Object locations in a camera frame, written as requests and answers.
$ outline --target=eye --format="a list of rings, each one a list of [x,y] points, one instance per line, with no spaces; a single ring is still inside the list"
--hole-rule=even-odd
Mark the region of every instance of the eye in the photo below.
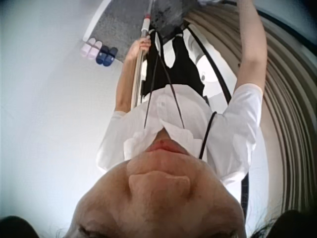
[[[101,234],[100,232],[88,231],[84,227],[79,227],[79,232],[83,233],[88,238],[109,238],[108,236]]]
[[[217,233],[215,235],[212,235],[210,238],[238,238],[237,232],[233,231],[231,233]]]

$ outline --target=hand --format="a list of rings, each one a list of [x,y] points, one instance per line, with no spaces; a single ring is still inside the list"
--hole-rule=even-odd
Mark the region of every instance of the hand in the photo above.
[[[142,37],[139,40],[136,40],[129,49],[126,60],[135,60],[138,57],[139,49],[147,53],[151,46],[150,36]]]

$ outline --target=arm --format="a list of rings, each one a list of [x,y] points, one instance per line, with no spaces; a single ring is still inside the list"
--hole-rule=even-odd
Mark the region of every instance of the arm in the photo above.
[[[242,61],[235,90],[246,83],[259,86],[264,92],[267,45],[264,27],[252,0],[238,0]]]
[[[115,111],[128,113],[131,109],[131,97],[133,90],[134,72],[139,49],[149,51],[151,41],[149,38],[141,38],[135,41],[123,63],[122,73],[116,90]]]

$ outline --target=blue slipper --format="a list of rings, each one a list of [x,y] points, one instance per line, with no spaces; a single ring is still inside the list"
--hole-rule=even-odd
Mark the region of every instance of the blue slipper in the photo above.
[[[115,59],[115,56],[118,53],[118,49],[116,47],[113,47],[109,50],[109,53],[107,55],[107,57],[104,60],[104,66],[108,67],[112,64],[112,62]]]
[[[97,64],[103,64],[106,57],[108,56],[109,54],[109,47],[108,46],[102,46],[100,51],[99,51],[99,54],[97,55],[96,57],[96,63]]]

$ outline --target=white cloth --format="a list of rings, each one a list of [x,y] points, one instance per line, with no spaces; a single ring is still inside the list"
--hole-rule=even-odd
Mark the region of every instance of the white cloth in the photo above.
[[[186,85],[173,85],[185,129],[170,85],[153,92],[146,129],[148,102],[129,113],[114,112],[97,155],[97,165],[105,171],[145,151],[166,129],[171,139],[195,157],[204,139],[212,111],[203,98]],[[263,93],[255,84],[240,86],[228,108],[217,114],[208,135],[203,160],[225,184],[241,181],[247,174],[256,132],[260,125]]]

